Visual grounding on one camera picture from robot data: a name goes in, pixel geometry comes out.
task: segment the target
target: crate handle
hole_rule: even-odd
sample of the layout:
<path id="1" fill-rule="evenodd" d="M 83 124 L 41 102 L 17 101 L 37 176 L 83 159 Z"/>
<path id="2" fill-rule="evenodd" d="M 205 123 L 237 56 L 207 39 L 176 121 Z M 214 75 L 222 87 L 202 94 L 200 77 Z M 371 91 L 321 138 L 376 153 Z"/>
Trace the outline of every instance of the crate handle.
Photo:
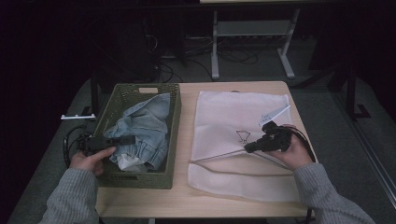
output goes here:
<path id="1" fill-rule="evenodd" d="M 158 88 L 155 88 L 155 87 L 152 87 L 152 88 L 150 88 L 150 87 L 140 87 L 138 90 L 139 90 L 140 93 L 158 93 L 159 92 Z"/>

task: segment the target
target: person's left hand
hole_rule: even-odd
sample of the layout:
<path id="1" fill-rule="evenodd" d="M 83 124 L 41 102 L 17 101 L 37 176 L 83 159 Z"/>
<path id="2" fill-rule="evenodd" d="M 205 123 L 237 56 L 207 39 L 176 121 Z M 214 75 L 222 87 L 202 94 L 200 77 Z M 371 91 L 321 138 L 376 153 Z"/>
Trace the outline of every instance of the person's left hand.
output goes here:
<path id="1" fill-rule="evenodd" d="M 104 171 L 102 159 L 109 157 L 115 150 L 115 147 L 109 147 L 89 157 L 86 157 L 84 153 L 80 151 L 73 156 L 70 168 L 88 170 L 93 172 L 96 176 L 99 176 Z"/>

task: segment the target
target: hand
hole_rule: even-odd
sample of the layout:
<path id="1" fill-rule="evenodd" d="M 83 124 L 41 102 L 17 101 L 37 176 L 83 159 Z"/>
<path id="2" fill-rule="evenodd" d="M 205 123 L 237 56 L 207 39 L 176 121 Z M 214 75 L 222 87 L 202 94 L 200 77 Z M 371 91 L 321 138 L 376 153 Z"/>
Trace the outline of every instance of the hand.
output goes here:
<path id="1" fill-rule="evenodd" d="M 266 153 L 283 161 L 292 171 L 299 168 L 300 166 L 312 162 L 303 143 L 294 134 L 291 135 L 290 146 L 285 152 L 269 151 Z"/>
<path id="2" fill-rule="evenodd" d="M 109 147 L 89 157 L 86 157 L 84 153 L 80 151 L 73 156 L 70 168 L 92 171 L 96 176 L 99 176 L 104 171 L 102 159 L 109 157 L 115 150 L 115 147 Z"/>

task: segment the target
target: desk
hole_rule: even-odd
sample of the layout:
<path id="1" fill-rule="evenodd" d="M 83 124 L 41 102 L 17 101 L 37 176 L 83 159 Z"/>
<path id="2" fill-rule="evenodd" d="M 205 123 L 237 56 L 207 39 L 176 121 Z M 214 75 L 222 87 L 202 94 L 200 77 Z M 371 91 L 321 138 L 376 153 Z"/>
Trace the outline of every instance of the desk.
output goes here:
<path id="1" fill-rule="evenodd" d="M 287 94 L 293 124 L 306 131 L 286 83 L 216 82 L 181 83 L 181 114 L 172 189 L 99 188 L 96 209 L 101 217 L 304 217 L 299 203 L 263 203 L 222 198 L 187 184 L 191 158 L 196 101 L 199 91 L 254 91 Z"/>

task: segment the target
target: clothing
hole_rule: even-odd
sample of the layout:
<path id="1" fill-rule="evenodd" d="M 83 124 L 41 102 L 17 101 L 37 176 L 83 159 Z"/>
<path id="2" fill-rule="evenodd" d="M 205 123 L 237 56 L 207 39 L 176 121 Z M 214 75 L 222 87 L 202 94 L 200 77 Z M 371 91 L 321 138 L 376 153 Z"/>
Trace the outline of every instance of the clothing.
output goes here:
<path id="1" fill-rule="evenodd" d="M 95 211 L 98 183 L 91 171 L 67 169 L 58 187 L 47 200 L 47 211 L 40 224 L 86 223 L 97 224 Z"/>
<path id="2" fill-rule="evenodd" d="M 294 178 L 301 203 L 313 208 L 318 223 L 374 223 L 357 204 L 337 193 L 322 164 L 299 167 Z"/>
<path id="3" fill-rule="evenodd" d="M 313 208 L 317 223 L 374 223 L 355 203 L 339 195 L 323 165 L 310 163 L 294 171 L 300 200 Z M 90 171 L 68 169 L 50 195 L 40 224 L 94 223 L 97 181 Z"/>
<path id="4" fill-rule="evenodd" d="M 123 171 L 157 170 L 168 152 L 166 119 L 169 108 L 170 93 L 164 93 L 125 110 L 122 118 L 105 131 L 104 136 L 134 135 L 136 142 L 117 146 L 110 160 Z"/>

